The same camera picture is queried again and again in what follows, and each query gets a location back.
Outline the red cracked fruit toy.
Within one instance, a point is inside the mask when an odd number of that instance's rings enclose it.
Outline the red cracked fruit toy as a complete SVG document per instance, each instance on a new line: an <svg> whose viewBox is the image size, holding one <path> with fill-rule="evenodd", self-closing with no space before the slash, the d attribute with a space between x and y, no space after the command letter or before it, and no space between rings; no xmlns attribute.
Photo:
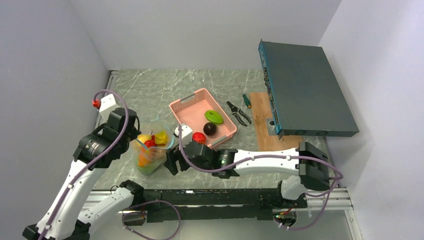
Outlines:
<svg viewBox="0 0 424 240"><path fill-rule="evenodd" d="M199 144L204 145L207 141L207 138L202 132L194 132L192 134L192 140Z"/></svg>

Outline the yellow starfruit toy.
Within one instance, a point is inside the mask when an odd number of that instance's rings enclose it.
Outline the yellow starfruit toy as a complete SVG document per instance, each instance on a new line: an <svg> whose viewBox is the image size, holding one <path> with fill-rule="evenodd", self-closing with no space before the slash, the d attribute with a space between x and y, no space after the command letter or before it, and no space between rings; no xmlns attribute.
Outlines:
<svg viewBox="0 0 424 240"><path fill-rule="evenodd" d="M168 143L169 137L166 131L161 131L154 134L154 142L158 146L165 146Z"/></svg>

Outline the clear zip top bag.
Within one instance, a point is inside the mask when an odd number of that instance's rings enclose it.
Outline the clear zip top bag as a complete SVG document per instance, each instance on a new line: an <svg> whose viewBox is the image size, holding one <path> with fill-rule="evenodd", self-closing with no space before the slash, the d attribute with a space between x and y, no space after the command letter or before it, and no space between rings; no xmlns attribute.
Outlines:
<svg viewBox="0 0 424 240"><path fill-rule="evenodd" d="M135 140L131 142L130 146L131 146L131 149L133 150L131 158L135 162L135 166L137 169L138 169L139 152L142 148L146 150L149 149L149 150L155 151L153 164L164 164L167 159L166 152L168 149L170 149L174 145L174 142L175 142L175 137L173 135L173 132L162 121L156 119L154 121L142 121L140 123L140 134L151 135L152 140L154 140L154 134L159 133L161 131L166 131L166 133L168 134L168 142L166 145L157 145L156 147L146 148L146 146L143 143L139 143L137 141L137 137Z"/></svg>

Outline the orange red mango toy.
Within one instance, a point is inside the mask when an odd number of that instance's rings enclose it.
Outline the orange red mango toy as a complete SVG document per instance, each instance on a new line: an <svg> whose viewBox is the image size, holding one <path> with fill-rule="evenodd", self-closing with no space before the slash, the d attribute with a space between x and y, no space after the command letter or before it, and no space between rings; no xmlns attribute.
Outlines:
<svg viewBox="0 0 424 240"><path fill-rule="evenodd" d="M141 168L151 165L155 161L155 154L153 149L141 148L137 165Z"/></svg>

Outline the red pomegranate toy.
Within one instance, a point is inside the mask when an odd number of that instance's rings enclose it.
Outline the red pomegranate toy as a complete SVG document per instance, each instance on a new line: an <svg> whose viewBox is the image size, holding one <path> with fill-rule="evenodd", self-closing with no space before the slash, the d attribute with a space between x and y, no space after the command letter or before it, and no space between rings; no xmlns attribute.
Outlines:
<svg viewBox="0 0 424 240"><path fill-rule="evenodd" d="M153 139L148 139L143 144L146 146L147 149L157 146L156 142Z"/></svg>

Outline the green cabbage toy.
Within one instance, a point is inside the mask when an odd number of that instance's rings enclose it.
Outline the green cabbage toy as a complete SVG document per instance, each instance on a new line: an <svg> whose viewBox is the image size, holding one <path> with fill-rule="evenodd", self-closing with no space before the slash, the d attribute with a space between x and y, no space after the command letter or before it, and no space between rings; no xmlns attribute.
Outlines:
<svg viewBox="0 0 424 240"><path fill-rule="evenodd" d="M149 176L152 173L154 173L161 165L162 165L161 163L159 164L152 163L152 164L147 164L144 166L138 166L137 169L142 175Z"/></svg>

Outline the yellow bumpy fruit toy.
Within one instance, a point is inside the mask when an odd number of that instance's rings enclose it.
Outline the yellow bumpy fruit toy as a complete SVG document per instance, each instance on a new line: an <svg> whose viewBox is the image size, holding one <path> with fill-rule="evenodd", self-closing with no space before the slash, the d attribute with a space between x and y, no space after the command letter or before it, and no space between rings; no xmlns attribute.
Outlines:
<svg viewBox="0 0 424 240"><path fill-rule="evenodd" d="M139 143L144 144L146 141L152 140L150 134L139 134L136 139Z"/></svg>

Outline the pink plastic basket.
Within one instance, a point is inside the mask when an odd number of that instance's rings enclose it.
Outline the pink plastic basket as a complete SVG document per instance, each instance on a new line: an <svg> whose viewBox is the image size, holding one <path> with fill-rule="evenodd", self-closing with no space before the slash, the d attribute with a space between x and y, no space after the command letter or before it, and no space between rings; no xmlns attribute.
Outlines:
<svg viewBox="0 0 424 240"><path fill-rule="evenodd" d="M205 144L210 148L215 148L228 141L238 130L231 118L206 88L200 88L183 99L171 102L169 108L178 123L189 126L194 132L203 131L204 125L208 122L205 117L207 111L217 112L223 118L223 123L217 126L215 135L206 137Z"/></svg>

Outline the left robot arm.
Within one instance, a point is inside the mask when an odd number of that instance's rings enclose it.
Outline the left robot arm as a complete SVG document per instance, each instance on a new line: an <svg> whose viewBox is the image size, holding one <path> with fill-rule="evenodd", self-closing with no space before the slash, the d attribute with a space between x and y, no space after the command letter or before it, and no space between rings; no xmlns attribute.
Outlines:
<svg viewBox="0 0 424 240"><path fill-rule="evenodd" d="M112 161L118 160L140 134L140 122L132 109L118 107L107 121L84 136L73 154L68 176L44 217L25 227L27 240L65 240L73 235L89 238L91 224L79 215L92 188Z"/></svg>

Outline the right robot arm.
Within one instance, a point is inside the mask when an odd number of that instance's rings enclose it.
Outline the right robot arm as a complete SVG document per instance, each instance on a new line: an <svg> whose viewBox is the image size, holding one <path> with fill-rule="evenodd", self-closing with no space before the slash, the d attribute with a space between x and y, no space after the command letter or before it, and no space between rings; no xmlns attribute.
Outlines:
<svg viewBox="0 0 424 240"><path fill-rule="evenodd" d="M309 142L298 147L277 151L247 151L241 149L211 149L198 142L190 142L183 149L178 146L166 151L164 166L172 175L193 167L220 179L253 173L287 174L277 188L276 203L289 207L308 190L328 191L331 188L328 156Z"/></svg>

